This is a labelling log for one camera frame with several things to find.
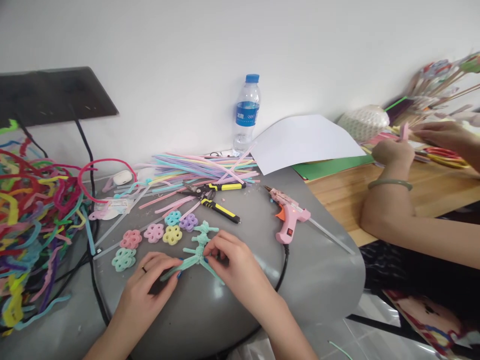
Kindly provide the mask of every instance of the wooden table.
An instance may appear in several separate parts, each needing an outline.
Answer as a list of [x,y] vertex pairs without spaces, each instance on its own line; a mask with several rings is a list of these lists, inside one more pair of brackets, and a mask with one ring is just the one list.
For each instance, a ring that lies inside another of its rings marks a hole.
[[[370,164],[307,184],[359,247],[377,240],[363,231],[359,223],[367,185],[376,180],[381,172],[381,168]],[[435,218],[480,201],[479,179],[480,176],[471,168],[459,170],[435,162],[414,161],[409,181],[413,184],[411,198],[417,215]]]

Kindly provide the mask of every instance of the wire cutter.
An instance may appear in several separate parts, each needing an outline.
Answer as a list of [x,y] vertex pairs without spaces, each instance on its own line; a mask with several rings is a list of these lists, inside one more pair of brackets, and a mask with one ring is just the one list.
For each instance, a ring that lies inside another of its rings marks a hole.
[[187,183],[185,180],[183,181],[183,185],[188,189],[188,191],[180,191],[180,194],[194,196],[200,199],[200,203],[210,208],[217,213],[223,215],[228,220],[234,222],[235,224],[240,224],[240,217],[235,215],[233,212],[228,211],[223,206],[220,206],[214,201],[215,194],[217,191],[225,191],[225,190],[237,190],[237,189],[245,189],[247,186],[245,183],[233,183],[233,184],[215,184],[209,183],[201,186],[194,186]]
[[426,147],[415,153],[449,168],[465,169],[470,167],[456,152],[441,147]]

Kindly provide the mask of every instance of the pink glue gun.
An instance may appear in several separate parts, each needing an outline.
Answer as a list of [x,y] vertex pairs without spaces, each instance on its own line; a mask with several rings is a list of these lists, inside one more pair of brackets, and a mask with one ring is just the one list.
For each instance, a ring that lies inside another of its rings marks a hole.
[[298,202],[280,190],[268,186],[263,187],[270,193],[272,200],[281,207],[281,211],[275,216],[283,221],[283,226],[280,232],[275,234],[275,238],[280,244],[290,244],[294,238],[297,221],[303,223],[310,219],[310,211],[299,207]]
[[294,238],[295,225],[297,221],[306,222],[310,221],[321,232],[323,232],[331,241],[343,248],[347,253],[355,255],[355,252],[343,243],[340,239],[334,236],[330,231],[320,225],[318,222],[312,219],[312,214],[307,209],[302,209],[299,203],[293,200],[290,196],[284,194],[280,190],[272,189],[268,186],[263,186],[270,193],[273,201],[275,201],[280,207],[281,211],[275,215],[280,220],[283,220],[283,226],[281,231],[275,234],[275,238],[280,244],[290,244]]

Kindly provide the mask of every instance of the electrical outlet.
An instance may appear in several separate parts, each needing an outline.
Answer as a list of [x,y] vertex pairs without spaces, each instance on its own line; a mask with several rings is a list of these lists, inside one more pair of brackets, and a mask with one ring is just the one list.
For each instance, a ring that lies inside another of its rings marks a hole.
[[0,127],[114,116],[119,112],[90,67],[0,75]]

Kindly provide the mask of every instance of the water bottle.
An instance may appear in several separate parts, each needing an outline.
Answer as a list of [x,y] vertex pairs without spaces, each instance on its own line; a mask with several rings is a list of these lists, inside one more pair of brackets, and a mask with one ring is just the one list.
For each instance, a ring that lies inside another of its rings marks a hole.
[[248,150],[252,142],[252,132],[260,108],[259,78],[260,75],[248,74],[238,97],[232,148],[234,157],[241,156]]

